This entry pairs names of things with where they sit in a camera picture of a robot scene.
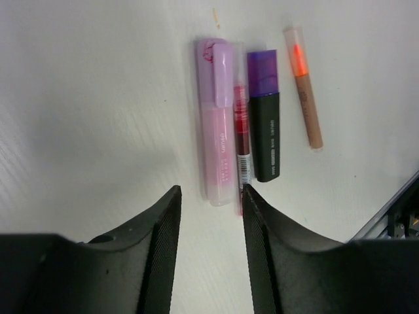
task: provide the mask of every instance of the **orange highlighter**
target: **orange highlighter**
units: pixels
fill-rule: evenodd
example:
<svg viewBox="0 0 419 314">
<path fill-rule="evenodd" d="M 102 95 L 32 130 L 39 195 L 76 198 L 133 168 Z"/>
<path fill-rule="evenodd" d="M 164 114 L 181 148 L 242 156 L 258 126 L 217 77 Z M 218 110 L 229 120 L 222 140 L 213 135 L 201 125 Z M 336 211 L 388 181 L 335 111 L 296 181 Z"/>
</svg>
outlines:
<svg viewBox="0 0 419 314">
<path fill-rule="evenodd" d="M 321 138 L 316 103 L 314 102 L 307 59 L 304 53 L 301 27 L 288 28 L 284 31 L 284 34 L 291 68 L 297 84 L 302 114 L 306 123 L 308 141 L 312 149 L 320 149 L 323 147 L 323 139 Z"/>
</svg>

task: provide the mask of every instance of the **black plastic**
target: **black plastic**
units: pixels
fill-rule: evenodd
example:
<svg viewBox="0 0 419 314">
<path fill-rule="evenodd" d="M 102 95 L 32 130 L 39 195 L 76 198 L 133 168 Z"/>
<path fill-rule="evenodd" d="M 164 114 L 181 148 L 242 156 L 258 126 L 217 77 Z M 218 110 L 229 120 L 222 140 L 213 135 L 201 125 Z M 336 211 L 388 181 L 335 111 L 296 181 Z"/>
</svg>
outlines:
<svg viewBox="0 0 419 314">
<path fill-rule="evenodd" d="M 268 182 L 280 175 L 280 94 L 251 97 L 249 119 L 255 176 Z"/>
<path fill-rule="evenodd" d="M 255 314 L 419 313 L 419 241 L 322 237 L 244 186 Z"/>
<path fill-rule="evenodd" d="M 168 314 L 180 218 L 174 186 L 90 243 L 0 235 L 0 313 Z"/>
</svg>

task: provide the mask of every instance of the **pen label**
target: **pen label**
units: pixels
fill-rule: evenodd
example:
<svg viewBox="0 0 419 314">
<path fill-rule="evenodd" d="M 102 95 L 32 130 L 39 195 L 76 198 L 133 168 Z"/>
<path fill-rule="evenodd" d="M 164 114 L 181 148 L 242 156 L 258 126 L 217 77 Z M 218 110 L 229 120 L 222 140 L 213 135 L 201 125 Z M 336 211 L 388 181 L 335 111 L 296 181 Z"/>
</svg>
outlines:
<svg viewBox="0 0 419 314">
<path fill-rule="evenodd" d="M 250 154 L 237 155 L 238 176 L 240 180 L 240 190 L 244 184 L 251 184 Z"/>
<path fill-rule="evenodd" d="M 220 135 L 221 138 L 221 152 L 224 153 L 225 152 L 225 134 L 222 133 Z"/>
<path fill-rule="evenodd" d="M 274 149 L 270 150 L 270 165 L 271 166 L 275 165 L 275 150 Z"/>
<path fill-rule="evenodd" d="M 270 136 L 274 136 L 275 135 L 275 121 L 271 120 L 270 121 Z"/>
<path fill-rule="evenodd" d="M 310 115 L 308 114 L 308 108 L 307 108 L 307 94 L 301 88 L 299 88 L 298 91 L 299 91 L 299 97 L 300 97 L 300 102 L 301 102 L 302 115 L 304 117 L 304 120 L 306 121 L 307 134 L 308 134 L 308 137 L 311 137 L 313 132 L 312 132 L 311 124 L 309 123 Z"/>
<path fill-rule="evenodd" d="M 220 165 L 221 182 L 227 182 L 230 179 L 228 175 L 228 160 L 227 158 L 221 160 Z"/>
</svg>

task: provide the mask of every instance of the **white table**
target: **white table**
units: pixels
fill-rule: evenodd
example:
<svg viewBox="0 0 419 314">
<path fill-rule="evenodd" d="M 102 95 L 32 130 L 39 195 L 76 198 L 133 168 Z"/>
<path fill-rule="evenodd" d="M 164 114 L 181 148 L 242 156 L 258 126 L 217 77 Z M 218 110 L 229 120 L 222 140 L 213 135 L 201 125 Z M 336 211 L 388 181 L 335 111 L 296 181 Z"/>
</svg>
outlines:
<svg viewBox="0 0 419 314">
<path fill-rule="evenodd" d="M 213 16 L 217 13 L 219 29 Z M 88 241 L 183 191 L 172 313 L 252 313 L 235 205 L 203 198 L 193 41 L 278 49 L 281 176 L 254 187 L 350 239 L 418 168 L 416 0 L 1 0 L 0 229 Z M 325 147 L 282 29 L 302 25 Z"/>
</svg>

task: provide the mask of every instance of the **transparent cap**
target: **transparent cap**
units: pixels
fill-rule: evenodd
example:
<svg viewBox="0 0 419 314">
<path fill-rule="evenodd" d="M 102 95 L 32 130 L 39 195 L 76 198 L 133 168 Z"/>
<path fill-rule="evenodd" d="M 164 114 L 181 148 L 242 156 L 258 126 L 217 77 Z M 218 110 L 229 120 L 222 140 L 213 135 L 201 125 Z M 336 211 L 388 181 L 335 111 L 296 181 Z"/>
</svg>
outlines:
<svg viewBox="0 0 419 314">
<path fill-rule="evenodd" d="M 247 54 L 250 97 L 263 97 L 279 92 L 276 50 Z"/>
<path fill-rule="evenodd" d="M 234 85 L 247 85 L 247 60 L 244 43 L 234 43 Z"/>
<path fill-rule="evenodd" d="M 301 27 L 287 28 L 284 31 L 284 35 L 294 76 L 302 77 L 307 75 L 309 71 Z"/>
</svg>

